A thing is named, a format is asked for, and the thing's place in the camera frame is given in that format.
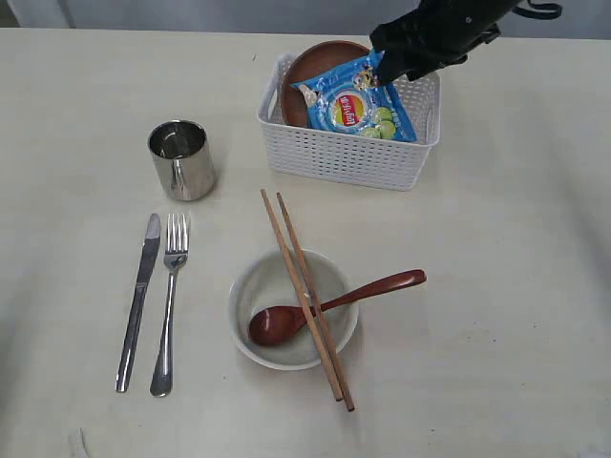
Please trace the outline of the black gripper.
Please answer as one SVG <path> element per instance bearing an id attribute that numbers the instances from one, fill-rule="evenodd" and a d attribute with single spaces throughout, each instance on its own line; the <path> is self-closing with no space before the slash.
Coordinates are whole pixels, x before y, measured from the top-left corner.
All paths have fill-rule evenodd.
<path id="1" fill-rule="evenodd" d="M 429 73 L 460 65 L 468 54 L 500 35 L 497 21 L 516 1 L 422 1 L 415 10 L 369 35 L 373 49 L 383 55 L 376 69 L 386 86 L 404 75 L 415 81 Z"/>

